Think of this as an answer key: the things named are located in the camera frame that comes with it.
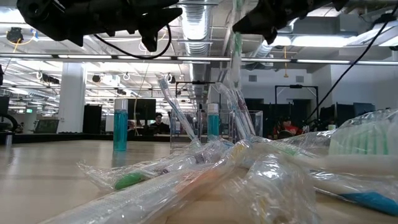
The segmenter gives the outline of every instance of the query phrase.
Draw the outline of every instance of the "ceiling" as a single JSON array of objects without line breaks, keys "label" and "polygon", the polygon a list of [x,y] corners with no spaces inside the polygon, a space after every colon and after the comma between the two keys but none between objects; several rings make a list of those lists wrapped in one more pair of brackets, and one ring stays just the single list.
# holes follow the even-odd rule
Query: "ceiling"
[{"label": "ceiling", "polygon": [[[207,4],[211,11],[210,16],[210,36],[208,42],[210,49],[207,56],[229,56],[230,49],[227,45],[229,35],[229,28],[231,25],[231,0],[223,1],[199,1]],[[37,38],[32,39],[27,43],[31,37],[34,36],[32,28],[26,24],[15,9],[14,0],[2,1],[0,3],[0,53],[22,53],[22,54],[88,54],[88,55],[120,55],[121,52],[104,45],[95,37],[85,36],[84,46],[79,47],[69,40],[56,42],[38,32]],[[257,1],[249,1],[247,11],[254,8]],[[325,6],[311,12],[306,19],[298,20],[294,23],[291,32],[282,30],[280,36],[288,37],[295,40],[302,36],[315,36],[320,41],[320,47],[311,47],[307,45],[289,45],[283,47],[273,47],[270,54],[274,58],[300,58],[300,59],[337,59],[337,60],[354,60],[364,50],[365,45],[354,45],[351,47],[322,47],[328,45],[329,41],[326,39],[329,36],[338,36],[344,38],[355,38],[357,35],[366,32],[370,29],[371,21],[377,19],[382,13],[390,9],[395,4],[395,1],[350,1],[349,4],[341,12],[336,12],[331,6]],[[186,41],[183,34],[182,18],[174,20],[170,23],[172,29],[172,47],[170,47],[165,55],[187,55],[185,47]],[[17,47],[6,39],[6,32],[11,27],[21,27],[24,35],[24,42]],[[145,47],[141,44],[141,37],[139,34],[129,35],[126,31],[117,32],[115,37],[108,37],[106,34],[100,34],[102,38],[118,46],[119,48],[136,55],[150,55]],[[167,31],[165,29],[159,32],[158,52],[166,47]],[[250,57],[256,51],[263,39],[259,35],[243,35],[243,54]],[[388,47],[373,47],[365,56],[365,60],[383,60],[391,56],[391,51]],[[60,89],[35,89],[35,86],[46,86],[38,79],[41,73],[50,75],[62,82],[62,62],[46,61],[41,62],[37,60],[21,60],[0,58],[0,63],[3,68],[9,63],[6,71],[5,80],[10,85],[24,85],[32,86],[32,88],[24,88],[30,93],[30,97],[37,99],[38,102],[43,98],[46,101],[54,104],[52,110],[42,110],[41,112],[48,114],[56,113]],[[136,96],[140,86],[143,87],[139,91],[142,97],[154,97],[159,101],[159,109],[166,113],[167,108],[161,106],[164,102],[161,92],[159,90],[148,90],[149,88],[159,89],[157,84],[156,74],[174,76],[177,81],[192,81],[192,71],[189,63],[116,63],[116,62],[85,62],[87,71],[87,91],[86,102],[102,104],[104,108],[111,109],[112,97],[119,97],[120,95],[115,90],[92,90],[90,88],[106,86],[104,83],[95,83],[92,81],[94,75],[99,76],[119,76],[119,86],[137,88],[133,92],[127,91],[127,96]],[[312,64],[291,64],[290,69],[307,69],[311,70],[314,67]],[[273,66],[266,69],[280,69],[284,68],[283,63],[274,63]],[[184,99],[183,106],[195,107],[194,88],[192,86],[185,86],[182,89],[182,99]],[[12,105],[26,105],[31,100],[26,100],[29,96],[25,95],[23,91],[15,91],[10,89],[2,89],[0,94],[12,95]],[[16,101],[15,99],[21,97],[25,100]],[[111,113],[111,110],[104,110],[105,113]]]}]

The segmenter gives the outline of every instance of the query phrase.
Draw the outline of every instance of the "pillar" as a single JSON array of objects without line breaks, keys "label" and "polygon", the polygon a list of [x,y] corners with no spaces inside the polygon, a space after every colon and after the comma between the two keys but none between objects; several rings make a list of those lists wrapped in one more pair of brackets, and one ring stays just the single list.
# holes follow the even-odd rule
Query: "pillar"
[{"label": "pillar", "polygon": [[37,107],[27,106],[24,117],[24,134],[32,134],[37,119]]},{"label": "pillar", "polygon": [[63,63],[58,133],[83,131],[86,71],[82,63]]}]

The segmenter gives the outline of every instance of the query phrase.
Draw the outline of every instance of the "clear plastic bottle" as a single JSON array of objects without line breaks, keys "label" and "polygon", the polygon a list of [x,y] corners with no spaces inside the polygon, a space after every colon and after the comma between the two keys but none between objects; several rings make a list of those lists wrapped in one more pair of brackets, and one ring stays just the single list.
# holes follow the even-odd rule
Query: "clear plastic bottle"
[{"label": "clear plastic bottle", "polygon": [[218,139],[220,115],[218,114],[218,104],[209,103],[207,105],[207,138],[208,140]]},{"label": "clear plastic bottle", "polygon": [[114,102],[113,150],[127,149],[128,100],[116,99]]}]

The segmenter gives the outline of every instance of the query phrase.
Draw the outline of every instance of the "bottle cap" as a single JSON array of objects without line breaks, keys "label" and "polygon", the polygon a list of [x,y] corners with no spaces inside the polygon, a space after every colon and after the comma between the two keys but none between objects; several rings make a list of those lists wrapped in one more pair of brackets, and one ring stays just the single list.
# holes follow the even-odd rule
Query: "bottle cap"
[{"label": "bottle cap", "polygon": [[114,101],[114,110],[125,110],[127,111],[129,107],[128,99],[116,99]]},{"label": "bottle cap", "polygon": [[207,104],[207,113],[218,113],[218,104],[217,103]]}]

